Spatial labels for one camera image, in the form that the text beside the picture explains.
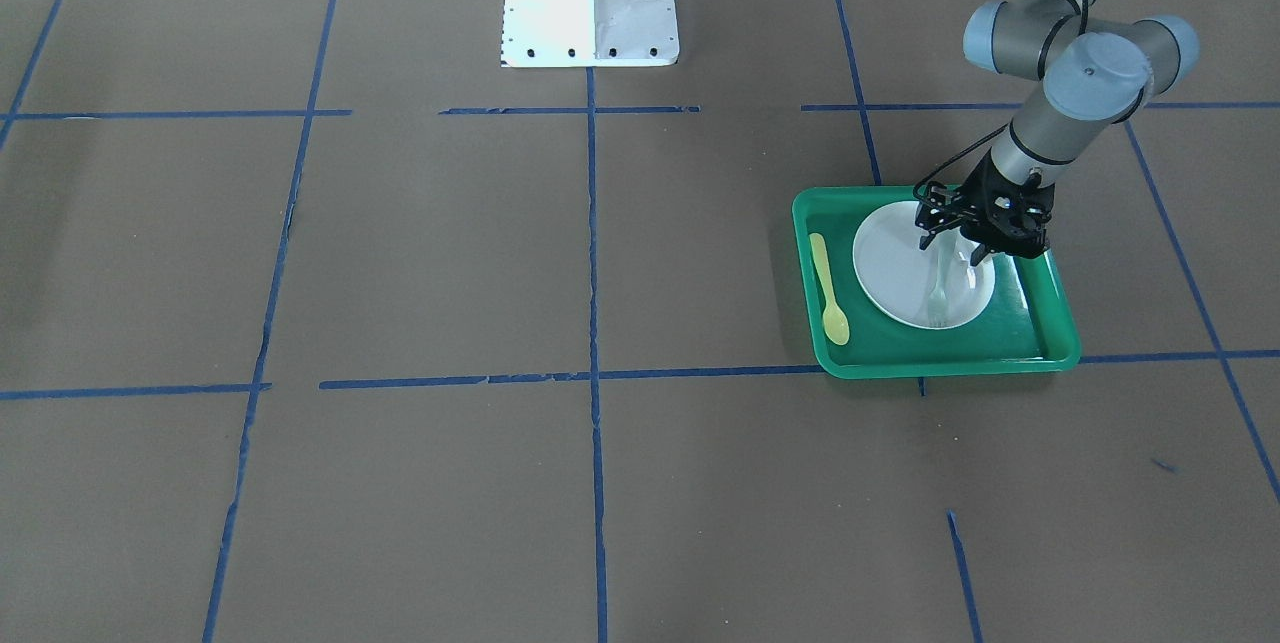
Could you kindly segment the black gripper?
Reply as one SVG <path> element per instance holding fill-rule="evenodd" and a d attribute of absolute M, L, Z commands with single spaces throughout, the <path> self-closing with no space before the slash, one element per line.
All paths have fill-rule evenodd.
<path fill-rule="evenodd" d="M 919 250 L 928 250 L 946 231 L 973 243 L 972 268 L 980 268 L 992 254 L 1036 259 L 1050 248 L 1053 186 L 1041 187 L 1033 172 L 1023 183 L 1009 181 L 986 152 L 956 188 L 927 177 L 914 186 L 918 201 L 914 225 L 922 229 Z"/>

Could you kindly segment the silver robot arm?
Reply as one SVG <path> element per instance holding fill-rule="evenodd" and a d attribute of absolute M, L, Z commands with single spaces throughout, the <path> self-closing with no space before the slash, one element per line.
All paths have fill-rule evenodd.
<path fill-rule="evenodd" d="M 1037 83 L 1011 120 L 975 143 L 982 156 L 951 188 L 918 182 L 919 246 L 945 232 L 989 255 L 1034 259 L 1048 250 L 1055 191 L 1101 132 L 1138 114 L 1196 67 L 1199 37 L 1180 17 L 1133 23 L 1094 14 L 1098 0 L 996 0 L 966 23 L 963 51 L 980 69 Z"/>

